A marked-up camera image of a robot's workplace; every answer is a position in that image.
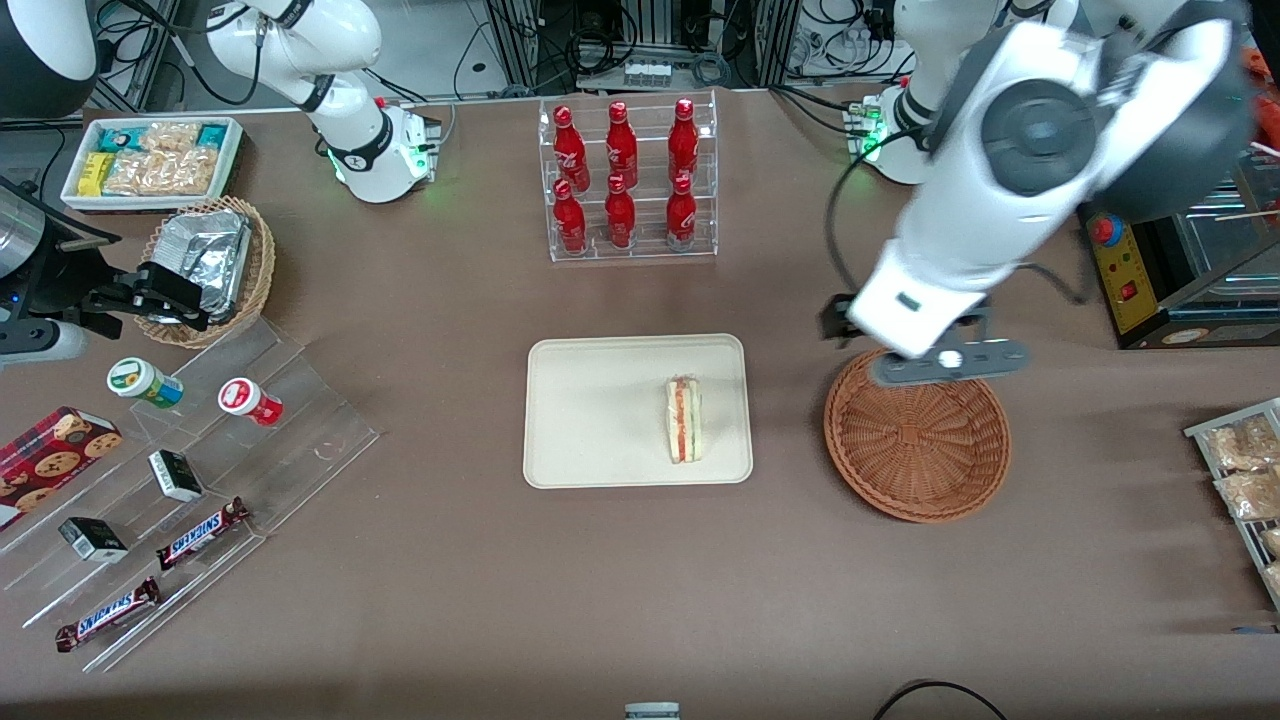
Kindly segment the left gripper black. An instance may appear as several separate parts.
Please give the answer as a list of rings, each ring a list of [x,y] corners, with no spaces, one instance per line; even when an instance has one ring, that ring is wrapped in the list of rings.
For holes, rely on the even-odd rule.
[[[852,324],[849,320],[850,293],[833,295],[822,309],[822,340],[847,343],[852,340]],[[989,340],[988,300],[979,301],[961,314],[940,337],[941,346],[961,346],[987,342]]]

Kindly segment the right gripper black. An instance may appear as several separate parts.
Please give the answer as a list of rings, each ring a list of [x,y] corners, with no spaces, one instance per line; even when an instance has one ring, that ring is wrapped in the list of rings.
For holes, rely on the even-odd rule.
[[[73,240],[64,228],[46,228],[35,251],[1,279],[3,319],[12,316],[60,316],[78,306],[91,291],[118,282],[141,299],[87,299],[87,313],[120,313],[150,323],[186,325],[193,331],[209,328],[202,309],[184,313],[161,301],[200,301],[202,288],[157,263],[141,263],[134,272],[120,273],[99,249],[64,252],[58,245]]]

